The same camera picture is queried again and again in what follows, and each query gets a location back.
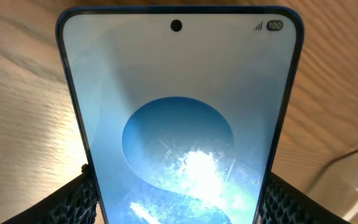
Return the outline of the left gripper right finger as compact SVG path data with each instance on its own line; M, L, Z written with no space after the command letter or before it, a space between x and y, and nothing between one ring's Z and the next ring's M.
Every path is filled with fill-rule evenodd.
M270 175L259 217L261 224L350 224L275 174Z

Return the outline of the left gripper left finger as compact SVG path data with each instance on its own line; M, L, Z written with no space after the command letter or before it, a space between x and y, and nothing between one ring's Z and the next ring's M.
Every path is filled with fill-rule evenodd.
M88 164L81 174L2 224L94 224L99 202Z

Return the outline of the blue Samsung Galaxy smartphone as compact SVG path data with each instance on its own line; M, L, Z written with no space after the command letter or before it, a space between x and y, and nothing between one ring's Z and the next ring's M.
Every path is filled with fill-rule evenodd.
M84 6L56 39L105 223L256 223L303 45L283 6Z

